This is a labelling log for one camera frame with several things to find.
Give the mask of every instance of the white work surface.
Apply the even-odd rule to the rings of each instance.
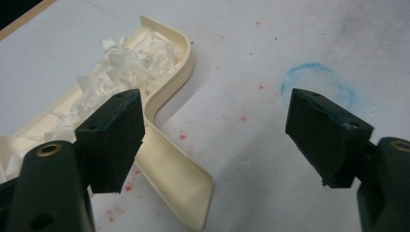
[[[100,38],[148,15],[193,42],[193,73],[156,124],[214,177],[204,231],[360,231],[359,182],[323,188],[285,134],[289,93],[340,103],[375,127],[372,142],[410,139],[409,12],[407,0],[57,1],[0,42],[0,132],[92,70]],[[98,231],[189,231],[135,167],[128,184],[93,196]]]

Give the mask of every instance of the plastic debris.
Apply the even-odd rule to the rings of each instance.
[[[145,105],[147,97],[173,75],[182,60],[182,52],[158,32],[148,30],[133,49],[124,48],[126,40],[122,37],[116,43],[110,38],[102,39],[104,57],[88,74],[76,78],[82,95],[70,112],[50,112],[58,117],[58,122],[53,131],[44,135],[44,141],[74,142],[74,129],[119,92],[138,88]]]

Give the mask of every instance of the curved plastic strip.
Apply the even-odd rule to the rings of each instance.
[[[135,161],[151,185],[174,214],[190,229],[201,230],[206,219],[213,190],[208,172],[166,138],[154,125],[158,110],[185,84],[193,69],[190,41],[182,33],[142,16],[142,27],[168,37],[186,55],[176,73],[152,93],[144,108],[147,122],[143,145]]]

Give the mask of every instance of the red paint spot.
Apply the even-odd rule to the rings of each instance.
[[[115,217],[122,215],[124,212],[125,211],[123,209],[116,206],[116,207],[114,207],[114,209],[107,210],[106,214],[108,215],[109,222],[113,222],[113,221],[115,221]]]
[[[131,191],[133,188],[134,183],[128,182],[127,185],[125,186],[126,191]]]
[[[186,138],[187,138],[187,134],[181,132],[180,138],[181,138],[182,140],[186,139]]]
[[[119,207],[115,207],[115,213],[117,215],[122,215],[125,211]]]

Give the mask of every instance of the blue ink mark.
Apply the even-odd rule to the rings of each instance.
[[[280,88],[286,108],[289,107],[293,88],[316,92],[347,109],[355,99],[353,89],[335,71],[320,63],[306,63],[287,72]]]

